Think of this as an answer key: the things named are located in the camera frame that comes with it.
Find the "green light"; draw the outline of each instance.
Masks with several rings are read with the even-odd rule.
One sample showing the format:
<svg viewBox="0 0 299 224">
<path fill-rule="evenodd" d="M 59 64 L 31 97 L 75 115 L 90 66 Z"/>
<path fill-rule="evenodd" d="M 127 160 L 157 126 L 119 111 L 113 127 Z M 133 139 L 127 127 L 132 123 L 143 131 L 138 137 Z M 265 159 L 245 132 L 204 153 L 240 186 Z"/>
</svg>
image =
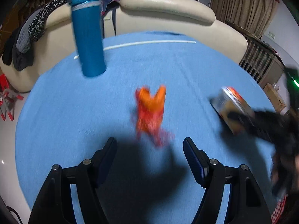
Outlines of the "green light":
<svg viewBox="0 0 299 224">
<path fill-rule="evenodd" d="M 299 87 L 299 84 L 297 83 L 297 81 L 296 81 L 296 80 L 294 80 L 294 83 L 297 85 L 297 87 Z"/>
</svg>

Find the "beige leather couch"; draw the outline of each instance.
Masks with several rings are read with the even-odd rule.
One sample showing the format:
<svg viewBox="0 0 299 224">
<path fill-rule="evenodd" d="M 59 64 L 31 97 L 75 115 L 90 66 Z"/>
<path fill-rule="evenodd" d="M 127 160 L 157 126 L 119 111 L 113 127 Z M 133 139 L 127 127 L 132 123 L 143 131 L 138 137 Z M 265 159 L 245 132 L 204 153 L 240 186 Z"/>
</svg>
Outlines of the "beige leather couch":
<svg viewBox="0 0 299 224">
<path fill-rule="evenodd" d="M 104 17 L 105 37 L 140 31 L 178 32 L 223 53 L 239 64 L 246 39 L 236 30 L 215 19 L 214 12 L 195 0 L 121 0 L 116 9 L 115 29 L 112 12 Z M 65 4 L 47 19 L 45 34 L 32 44 L 34 63 L 22 71 L 0 59 L 0 67 L 11 85 L 20 92 L 32 89 L 38 77 L 76 49 L 71 8 Z"/>
</svg>

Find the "wall outlet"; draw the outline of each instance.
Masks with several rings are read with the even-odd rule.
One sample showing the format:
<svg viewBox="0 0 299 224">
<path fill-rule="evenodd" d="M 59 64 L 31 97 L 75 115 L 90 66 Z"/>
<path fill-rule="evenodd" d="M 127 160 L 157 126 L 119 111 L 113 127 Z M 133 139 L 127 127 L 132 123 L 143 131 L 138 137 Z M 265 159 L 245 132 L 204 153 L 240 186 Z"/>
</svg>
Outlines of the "wall outlet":
<svg viewBox="0 0 299 224">
<path fill-rule="evenodd" d="M 275 39 L 275 34 L 273 34 L 272 32 L 269 32 L 269 36 L 273 39 Z"/>
</svg>

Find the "white floor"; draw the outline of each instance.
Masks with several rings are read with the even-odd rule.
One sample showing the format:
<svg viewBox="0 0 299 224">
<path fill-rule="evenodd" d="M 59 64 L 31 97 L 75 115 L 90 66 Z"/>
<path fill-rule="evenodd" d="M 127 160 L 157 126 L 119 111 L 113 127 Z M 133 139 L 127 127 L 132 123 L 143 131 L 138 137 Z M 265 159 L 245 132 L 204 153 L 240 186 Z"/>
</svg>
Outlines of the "white floor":
<svg viewBox="0 0 299 224">
<path fill-rule="evenodd" d="M 7 206 L 17 211 L 23 224 L 27 224 L 30 208 L 19 185 L 15 162 L 16 124 L 28 93 L 22 95 L 23 101 L 15 103 L 14 121 L 10 121 L 8 116 L 6 121 L 0 118 L 0 195 Z"/>
</svg>

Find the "orange toy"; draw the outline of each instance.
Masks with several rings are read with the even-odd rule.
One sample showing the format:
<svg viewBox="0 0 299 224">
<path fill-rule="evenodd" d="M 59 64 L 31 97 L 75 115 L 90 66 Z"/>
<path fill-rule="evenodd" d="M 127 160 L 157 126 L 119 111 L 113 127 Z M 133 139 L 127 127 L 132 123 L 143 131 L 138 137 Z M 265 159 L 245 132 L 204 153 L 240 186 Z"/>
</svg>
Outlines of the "orange toy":
<svg viewBox="0 0 299 224">
<path fill-rule="evenodd" d="M 146 132 L 153 136 L 155 144 L 162 146 L 160 138 L 160 126 L 163 120 L 166 87 L 161 86 L 156 95 L 151 97 L 149 88 L 142 87 L 136 90 L 138 118 L 136 123 L 137 137 L 141 132 Z"/>
</svg>

